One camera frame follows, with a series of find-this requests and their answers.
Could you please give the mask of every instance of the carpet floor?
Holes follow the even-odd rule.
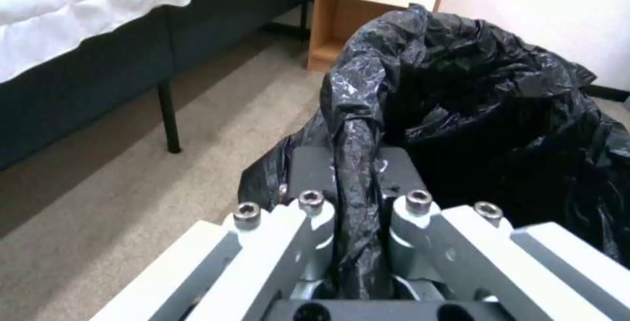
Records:
[[[220,222],[241,171],[315,113],[306,49],[257,33],[178,76],[180,155],[149,92],[0,172],[0,320],[89,319],[194,222]]]

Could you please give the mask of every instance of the metal bed leg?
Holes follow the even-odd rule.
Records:
[[[306,16],[309,13],[309,1],[302,2],[300,13],[300,41],[308,40],[308,31],[306,30]]]
[[[162,81],[157,86],[159,105],[162,110],[162,121],[164,121],[164,131],[166,131],[166,145],[168,152],[178,154],[182,152],[180,146],[180,136],[177,133],[177,122],[175,121],[175,110],[173,109],[173,99],[171,96],[171,81]]]

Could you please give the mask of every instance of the black garbage bag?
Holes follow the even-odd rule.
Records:
[[[515,226],[558,222],[628,266],[630,137],[581,92],[595,78],[485,21],[392,11],[348,41],[320,110],[243,172],[239,200],[272,209],[292,150],[329,146],[337,297],[389,298],[375,160],[401,146],[442,208],[494,202]]]

